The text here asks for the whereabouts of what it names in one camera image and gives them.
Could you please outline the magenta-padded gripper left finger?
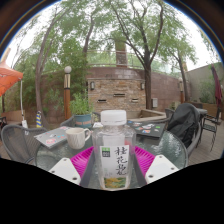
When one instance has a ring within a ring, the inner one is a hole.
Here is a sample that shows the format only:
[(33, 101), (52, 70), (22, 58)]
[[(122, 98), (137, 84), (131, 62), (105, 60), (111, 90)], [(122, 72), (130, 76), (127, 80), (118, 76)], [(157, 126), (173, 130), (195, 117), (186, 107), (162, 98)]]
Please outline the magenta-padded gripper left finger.
[(93, 148), (87, 148), (72, 158), (62, 158), (49, 172), (76, 185), (87, 187), (95, 162)]

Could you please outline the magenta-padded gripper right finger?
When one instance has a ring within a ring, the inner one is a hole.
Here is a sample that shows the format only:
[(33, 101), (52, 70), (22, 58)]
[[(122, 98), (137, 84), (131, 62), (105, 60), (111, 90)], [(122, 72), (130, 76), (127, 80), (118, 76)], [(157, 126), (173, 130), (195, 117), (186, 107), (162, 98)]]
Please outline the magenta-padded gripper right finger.
[(153, 155), (138, 146), (135, 147), (134, 169), (140, 187), (178, 171), (164, 155)]

